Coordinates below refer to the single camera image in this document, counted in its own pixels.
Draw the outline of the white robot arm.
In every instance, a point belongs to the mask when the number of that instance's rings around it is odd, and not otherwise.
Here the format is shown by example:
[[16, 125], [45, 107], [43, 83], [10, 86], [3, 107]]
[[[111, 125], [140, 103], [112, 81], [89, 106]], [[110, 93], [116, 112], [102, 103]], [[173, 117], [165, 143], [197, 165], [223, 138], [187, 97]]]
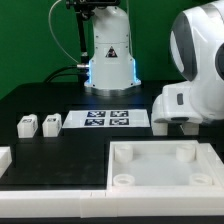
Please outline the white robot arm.
[[[129, 20], [116, 6], [94, 9], [95, 52], [85, 87], [99, 94], [140, 84], [129, 53]], [[224, 120], [224, 0], [181, 12], [170, 33], [174, 64], [185, 78], [166, 85], [156, 98], [151, 121], [201, 124]]]

